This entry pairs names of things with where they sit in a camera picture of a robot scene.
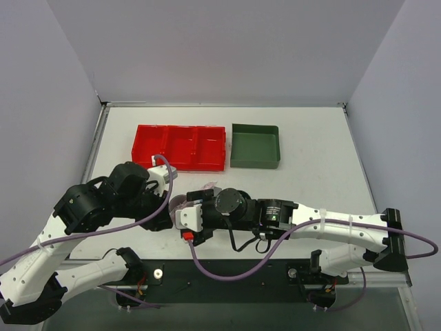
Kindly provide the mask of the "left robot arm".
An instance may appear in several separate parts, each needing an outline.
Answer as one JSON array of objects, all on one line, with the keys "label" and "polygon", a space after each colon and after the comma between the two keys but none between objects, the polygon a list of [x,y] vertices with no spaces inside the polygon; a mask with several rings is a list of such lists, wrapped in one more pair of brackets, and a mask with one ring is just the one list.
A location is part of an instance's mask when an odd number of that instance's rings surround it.
[{"label": "left robot arm", "polygon": [[128,161],[107,177],[69,188],[34,243],[13,256],[14,265],[1,275],[1,320],[36,325],[67,300],[100,285],[144,282],[147,272],[131,248],[111,249],[98,261],[69,270],[60,265],[86,238],[135,226],[171,228],[168,203],[176,177],[168,163],[145,169]]}]

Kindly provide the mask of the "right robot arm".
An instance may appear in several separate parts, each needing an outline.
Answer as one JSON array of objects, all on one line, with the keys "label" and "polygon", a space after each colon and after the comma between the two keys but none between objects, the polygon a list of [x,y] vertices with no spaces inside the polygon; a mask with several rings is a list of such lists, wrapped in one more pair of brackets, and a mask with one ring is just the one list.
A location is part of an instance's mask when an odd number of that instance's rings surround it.
[{"label": "right robot arm", "polygon": [[311,252],[311,272],[330,277],[370,265],[385,272],[408,270],[401,215],[393,208],[380,214],[345,214],[287,200],[253,199],[234,188],[208,189],[188,192],[174,211],[174,222],[195,246],[215,230],[226,230],[231,238],[236,231],[250,232],[255,241],[272,245],[269,252],[289,239],[337,242],[337,248]]}]

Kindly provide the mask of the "pink toothbrush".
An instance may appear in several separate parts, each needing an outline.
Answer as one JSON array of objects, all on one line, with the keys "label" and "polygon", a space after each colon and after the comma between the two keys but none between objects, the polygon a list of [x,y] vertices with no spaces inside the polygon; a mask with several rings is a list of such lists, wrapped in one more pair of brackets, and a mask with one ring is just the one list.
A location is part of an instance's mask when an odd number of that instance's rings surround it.
[{"label": "pink toothbrush", "polygon": [[202,190],[220,190],[220,188],[217,186],[217,181],[210,181],[209,183],[204,184],[201,189]]}]

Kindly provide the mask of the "mauve mug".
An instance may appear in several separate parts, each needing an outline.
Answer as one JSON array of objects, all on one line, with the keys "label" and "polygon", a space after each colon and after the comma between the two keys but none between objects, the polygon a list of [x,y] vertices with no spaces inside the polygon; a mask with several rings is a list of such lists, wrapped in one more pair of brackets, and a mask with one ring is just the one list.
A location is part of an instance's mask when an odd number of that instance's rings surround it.
[{"label": "mauve mug", "polygon": [[178,210],[182,210],[183,208],[187,208],[193,206],[192,201],[188,201],[185,194],[179,194],[170,199],[169,201],[169,214],[170,218],[173,222],[176,221],[176,212]]}]

